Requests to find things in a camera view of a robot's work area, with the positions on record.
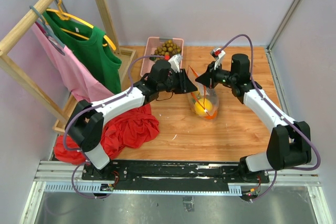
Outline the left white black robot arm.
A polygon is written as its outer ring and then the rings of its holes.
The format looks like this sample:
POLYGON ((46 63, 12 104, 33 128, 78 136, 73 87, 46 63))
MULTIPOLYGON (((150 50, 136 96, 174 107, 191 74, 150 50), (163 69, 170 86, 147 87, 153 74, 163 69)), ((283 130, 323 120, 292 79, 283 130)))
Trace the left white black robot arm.
POLYGON ((125 91, 93 103, 78 102, 66 124, 65 135, 72 138, 78 145, 77 150, 93 165, 95 175, 102 180, 108 179, 112 175, 112 166, 101 145, 105 125, 129 110, 156 100, 160 92, 187 94, 195 91, 197 87, 188 78, 186 70, 180 68, 179 62, 158 60, 150 72, 125 91))

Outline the orange fake orange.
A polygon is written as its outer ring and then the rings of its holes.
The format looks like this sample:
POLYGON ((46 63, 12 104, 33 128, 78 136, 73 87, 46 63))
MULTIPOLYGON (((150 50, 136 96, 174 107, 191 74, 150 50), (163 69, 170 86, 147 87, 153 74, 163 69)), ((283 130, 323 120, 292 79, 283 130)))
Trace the orange fake orange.
POLYGON ((218 114, 218 111, 217 110, 215 110, 212 114, 210 113, 210 114, 206 114, 205 116, 204 116, 204 119, 207 119, 207 120, 212 120, 212 119, 215 119, 216 117, 217 117, 217 114, 218 114))

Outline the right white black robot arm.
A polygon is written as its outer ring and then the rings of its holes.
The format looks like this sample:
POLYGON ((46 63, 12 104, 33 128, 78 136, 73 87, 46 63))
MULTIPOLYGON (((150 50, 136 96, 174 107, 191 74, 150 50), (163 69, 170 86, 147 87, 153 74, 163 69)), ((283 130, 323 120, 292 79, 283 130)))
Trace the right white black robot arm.
POLYGON ((211 62, 196 82, 213 89, 218 84, 250 108, 270 132, 265 152, 242 157, 238 177, 250 182, 258 172, 295 168, 311 161, 310 127, 297 122, 270 101, 262 87, 252 81, 250 61, 245 54, 234 54, 230 70, 222 69, 221 60, 211 62))

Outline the brown longan fruit bunch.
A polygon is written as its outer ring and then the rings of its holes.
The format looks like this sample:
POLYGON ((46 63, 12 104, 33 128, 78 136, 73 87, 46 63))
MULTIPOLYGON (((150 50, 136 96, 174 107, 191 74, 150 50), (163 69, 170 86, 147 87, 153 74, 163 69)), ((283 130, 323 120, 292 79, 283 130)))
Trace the brown longan fruit bunch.
POLYGON ((165 60, 169 60, 172 56, 180 54, 181 52, 182 48, 180 46, 174 43, 173 40, 167 40, 155 48, 150 60, 156 61, 157 59, 160 59, 158 56, 163 56, 165 60))

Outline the clear zip bag orange seal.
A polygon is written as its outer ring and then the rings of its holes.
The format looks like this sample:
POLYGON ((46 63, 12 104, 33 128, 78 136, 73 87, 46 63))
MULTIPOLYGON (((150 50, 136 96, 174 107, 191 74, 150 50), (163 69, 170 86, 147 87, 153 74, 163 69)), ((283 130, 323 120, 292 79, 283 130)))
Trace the clear zip bag orange seal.
POLYGON ((189 65, 188 78, 197 87, 196 91, 187 94, 191 110, 199 117, 213 120, 217 117, 219 98, 214 89, 196 82, 197 72, 189 65))

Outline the yellow fake lemon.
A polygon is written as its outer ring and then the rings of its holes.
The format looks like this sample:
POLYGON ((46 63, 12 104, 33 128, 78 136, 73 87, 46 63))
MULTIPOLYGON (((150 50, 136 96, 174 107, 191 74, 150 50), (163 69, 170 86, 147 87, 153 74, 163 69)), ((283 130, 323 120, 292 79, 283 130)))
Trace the yellow fake lemon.
POLYGON ((199 116, 210 114, 213 110, 213 104, 206 98, 201 98, 194 103, 194 111, 199 116))

